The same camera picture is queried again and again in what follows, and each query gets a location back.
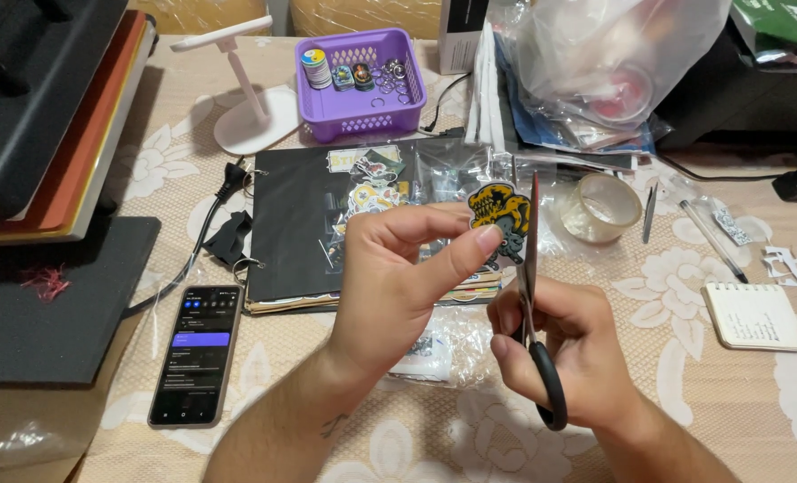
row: packing tape roll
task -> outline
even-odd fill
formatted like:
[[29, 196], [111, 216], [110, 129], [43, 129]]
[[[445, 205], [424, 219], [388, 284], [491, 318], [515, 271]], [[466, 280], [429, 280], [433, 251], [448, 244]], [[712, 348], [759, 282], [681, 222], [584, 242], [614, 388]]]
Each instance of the packing tape roll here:
[[587, 174], [560, 207], [568, 233], [589, 243], [607, 243], [637, 223], [643, 205], [637, 193], [616, 176]]

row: hand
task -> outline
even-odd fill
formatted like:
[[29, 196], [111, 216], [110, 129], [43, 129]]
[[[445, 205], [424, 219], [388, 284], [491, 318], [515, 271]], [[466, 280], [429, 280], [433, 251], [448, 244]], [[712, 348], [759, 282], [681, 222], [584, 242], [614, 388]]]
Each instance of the hand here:
[[[345, 233], [336, 324], [324, 347], [346, 377], [376, 380], [422, 335], [435, 302], [472, 275], [502, 241], [495, 225], [469, 229], [459, 203], [360, 213]], [[419, 247], [453, 239], [415, 265]]]
[[[509, 337], [522, 318], [517, 280], [490, 303], [488, 316], [495, 334], [491, 351], [503, 382], [550, 409], [530, 353]], [[538, 277], [533, 320], [536, 331], [547, 333], [545, 346], [563, 383], [569, 423], [613, 430], [644, 406], [628, 374], [604, 291]]]

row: scissors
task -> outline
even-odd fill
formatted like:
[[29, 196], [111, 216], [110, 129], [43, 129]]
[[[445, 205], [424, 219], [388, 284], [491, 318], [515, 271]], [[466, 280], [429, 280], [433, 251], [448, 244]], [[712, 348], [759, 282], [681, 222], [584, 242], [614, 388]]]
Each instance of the scissors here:
[[[517, 170], [511, 166], [511, 177], [517, 186]], [[524, 263], [518, 267], [518, 287], [520, 291], [521, 311], [524, 313], [518, 330], [511, 335], [522, 346], [526, 347], [533, 362], [536, 363], [538, 374], [542, 377], [544, 388], [548, 391], [550, 406], [549, 411], [538, 404], [536, 409], [548, 429], [558, 432], [568, 423], [568, 411], [565, 404], [563, 384], [560, 382], [556, 366], [548, 354], [548, 349], [536, 340], [535, 326], [533, 325], [533, 304], [536, 293], [536, 260], [538, 257], [536, 242], [538, 238], [538, 173], [533, 173], [533, 191], [530, 200], [530, 230], [526, 236], [526, 257]]]

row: white phone stand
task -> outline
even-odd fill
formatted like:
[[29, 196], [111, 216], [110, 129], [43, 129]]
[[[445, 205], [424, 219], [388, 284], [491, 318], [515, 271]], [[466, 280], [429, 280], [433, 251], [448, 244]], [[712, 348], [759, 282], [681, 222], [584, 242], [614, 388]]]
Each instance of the white phone stand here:
[[216, 44], [222, 53], [228, 54], [228, 63], [232, 65], [240, 88], [246, 94], [246, 101], [234, 106], [216, 121], [213, 136], [222, 149], [235, 155], [250, 155], [267, 148], [303, 122], [297, 110], [297, 94], [284, 85], [256, 94], [235, 52], [238, 48], [235, 37], [272, 24], [273, 17], [261, 17], [186, 38], [171, 46], [172, 51], [183, 52]]

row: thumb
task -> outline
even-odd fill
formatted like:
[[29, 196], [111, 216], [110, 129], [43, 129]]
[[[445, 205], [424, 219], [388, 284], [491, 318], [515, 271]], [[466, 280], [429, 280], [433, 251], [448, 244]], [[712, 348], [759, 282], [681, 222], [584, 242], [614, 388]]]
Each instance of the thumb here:
[[503, 233], [497, 225], [466, 231], [435, 256], [412, 268], [417, 300], [434, 303], [476, 273], [500, 246]]
[[500, 365], [506, 386], [540, 406], [550, 406], [548, 391], [544, 389], [536, 363], [525, 347], [511, 337], [499, 334], [491, 339], [491, 352]]

